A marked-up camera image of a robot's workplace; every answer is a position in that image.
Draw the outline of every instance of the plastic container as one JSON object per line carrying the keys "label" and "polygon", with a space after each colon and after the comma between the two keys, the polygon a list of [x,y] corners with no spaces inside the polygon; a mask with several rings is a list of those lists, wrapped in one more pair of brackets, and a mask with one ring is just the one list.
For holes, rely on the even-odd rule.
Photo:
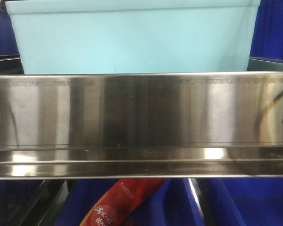
{"label": "plastic container", "polygon": [[245,71],[260,0],[27,0],[6,7],[24,72]]}
{"label": "plastic container", "polygon": [[0,8],[0,55],[17,54],[17,44],[10,18]]}
{"label": "plastic container", "polygon": [[283,226],[283,178],[205,179],[218,226]]}
{"label": "plastic container", "polygon": [[261,2],[251,56],[283,59],[283,0]]}
{"label": "plastic container", "polygon": [[[78,180],[72,187],[55,226],[77,226],[117,180]],[[128,218],[135,226],[203,226],[188,179],[169,179]]]}

